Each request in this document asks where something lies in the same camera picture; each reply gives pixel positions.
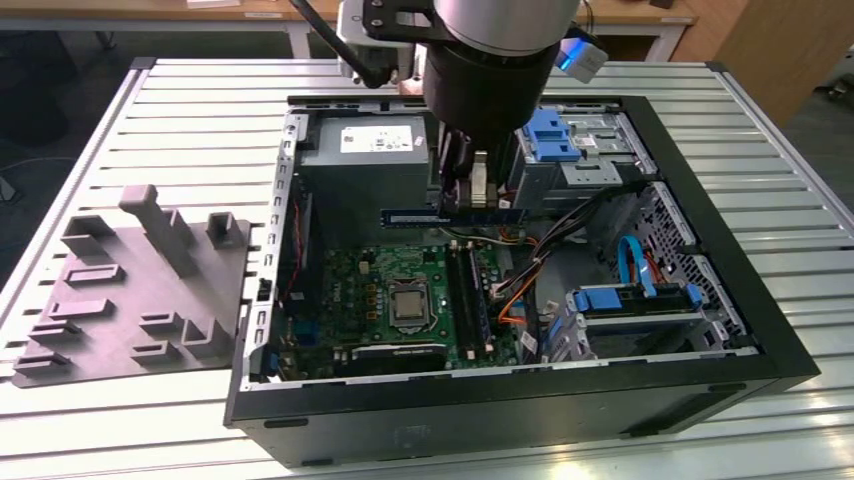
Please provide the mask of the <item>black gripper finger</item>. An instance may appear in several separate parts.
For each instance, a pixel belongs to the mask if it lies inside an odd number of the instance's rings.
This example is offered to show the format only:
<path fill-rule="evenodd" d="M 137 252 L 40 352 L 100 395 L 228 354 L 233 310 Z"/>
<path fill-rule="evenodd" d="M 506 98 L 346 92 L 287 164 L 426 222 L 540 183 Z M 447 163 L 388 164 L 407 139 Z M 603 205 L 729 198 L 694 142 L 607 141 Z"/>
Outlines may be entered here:
<path fill-rule="evenodd" d="M 442 128 L 439 160 L 439 212 L 458 213 L 468 207 L 470 138 L 455 128 Z"/>
<path fill-rule="evenodd" d="M 471 169 L 467 176 L 467 199 L 471 209 L 496 209 L 496 185 L 490 173 L 490 154 L 487 150 L 475 150 Z"/>

